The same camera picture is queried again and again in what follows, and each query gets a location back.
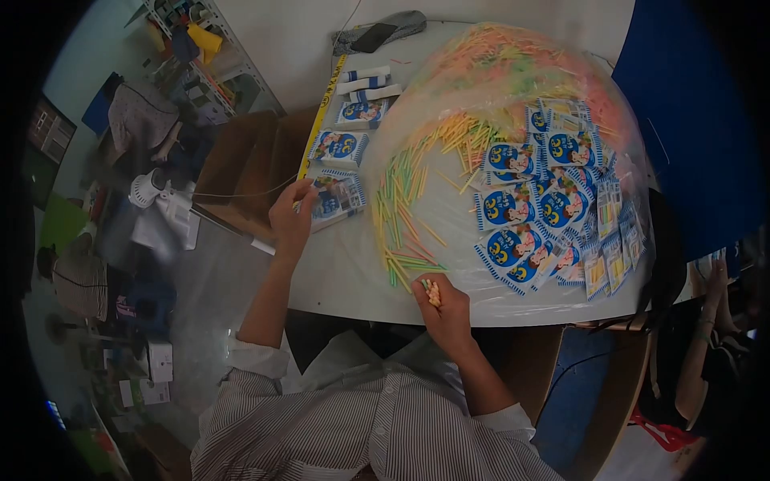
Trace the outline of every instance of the green panel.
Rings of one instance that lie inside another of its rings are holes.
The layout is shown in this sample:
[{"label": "green panel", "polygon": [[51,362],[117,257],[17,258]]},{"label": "green panel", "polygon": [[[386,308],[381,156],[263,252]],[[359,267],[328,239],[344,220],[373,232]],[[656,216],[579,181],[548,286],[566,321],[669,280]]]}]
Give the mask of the green panel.
[{"label": "green panel", "polygon": [[62,249],[75,240],[88,220],[88,214],[77,205],[51,192],[40,228],[40,246],[50,247],[55,244],[56,253],[61,254]]}]

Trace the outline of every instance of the brown cardboard box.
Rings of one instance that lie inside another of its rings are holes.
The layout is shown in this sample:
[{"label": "brown cardboard box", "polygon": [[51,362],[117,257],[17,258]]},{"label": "brown cardboard box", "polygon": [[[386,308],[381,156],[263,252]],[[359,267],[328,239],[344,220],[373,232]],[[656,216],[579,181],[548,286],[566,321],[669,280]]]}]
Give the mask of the brown cardboard box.
[{"label": "brown cardboard box", "polygon": [[[500,371],[532,423],[537,421],[551,387],[564,326],[515,329]],[[615,345],[601,393],[572,466],[559,472],[567,481],[596,477],[625,429],[641,389],[649,356],[649,336],[613,331]]]},{"label": "brown cardboard box", "polygon": [[136,428],[136,441],[155,457],[161,479],[187,481],[193,478],[190,450],[163,426],[147,424]]},{"label": "brown cardboard box", "polygon": [[206,157],[195,192],[247,196],[193,195],[192,201],[242,232],[272,239],[268,211],[300,168],[317,111],[315,106],[281,119],[271,111],[231,119]]}]

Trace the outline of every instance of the striped shirt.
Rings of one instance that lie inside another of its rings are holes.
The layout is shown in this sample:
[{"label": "striped shirt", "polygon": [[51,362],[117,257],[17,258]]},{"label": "striped shirt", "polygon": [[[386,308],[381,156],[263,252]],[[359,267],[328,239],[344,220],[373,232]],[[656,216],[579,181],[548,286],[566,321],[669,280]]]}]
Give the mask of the striped shirt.
[{"label": "striped shirt", "polygon": [[53,285],[62,306],[81,316],[104,321],[107,319],[107,262],[89,255],[90,244],[91,234],[86,233],[64,248],[53,265]]},{"label": "striped shirt", "polygon": [[193,479],[342,480],[368,466],[378,479],[561,479],[520,404],[470,416],[440,377],[389,361],[284,396],[288,353],[237,340],[230,353],[199,420]]},{"label": "striped shirt", "polygon": [[142,124],[149,131],[149,147],[160,145],[179,118],[176,105],[146,82],[126,82],[115,90],[107,111],[115,150],[123,153],[131,147],[132,136],[142,134]]}]

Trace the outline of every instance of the stack of packets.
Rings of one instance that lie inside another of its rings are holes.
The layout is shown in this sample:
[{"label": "stack of packets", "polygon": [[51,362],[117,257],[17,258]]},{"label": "stack of packets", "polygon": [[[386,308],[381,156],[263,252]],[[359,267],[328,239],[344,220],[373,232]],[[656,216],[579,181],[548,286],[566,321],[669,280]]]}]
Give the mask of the stack of packets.
[{"label": "stack of packets", "polygon": [[308,158],[327,167],[358,169],[367,144],[369,136],[365,133],[318,132],[310,146]]},{"label": "stack of packets", "polygon": [[350,94],[337,111],[335,127],[344,130],[371,130],[380,126],[387,113],[387,97],[401,95],[401,85],[387,85],[390,66],[352,70],[340,74],[338,95]]},{"label": "stack of packets", "polygon": [[[361,181],[355,172],[324,169],[313,186],[318,189],[318,197],[313,203],[311,234],[357,214],[367,205]],[[302,201],[297,202],[294,209],[299,211],[301,205]]]},{"label": "stack of packets", "polygon": [[480,231],[474,246],[492,276],[518,294],[549,279],[613,296],[644,254],[631,201],[623,202],[615,153],[579,101],[526,107],[527,143],[492,144],[471,185]]}]

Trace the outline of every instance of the blue panel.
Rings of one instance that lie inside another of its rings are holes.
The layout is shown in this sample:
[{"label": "blue panel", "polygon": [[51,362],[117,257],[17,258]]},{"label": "blue panel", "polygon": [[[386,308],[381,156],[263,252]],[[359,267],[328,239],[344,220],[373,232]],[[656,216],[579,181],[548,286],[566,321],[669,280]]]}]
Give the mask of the blue panel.
[{"label": "blue panel", "polygon": [[[591,335],[589,332],[590,329],[564,330],[551,382],[573,362],[614,348],[611,332],[604,330]],[[609,359],[610,356],[597,357],[572,368],[561,378],[543,408],[532,443],[543,461],[560,473],[572,464],[583,443],[607,375]]]},{"label": "blue panel", "polygon": [[756,130],[721,53],[682,0],[637,0],[612,78],[639,121],[693,260],[765,219]]}]

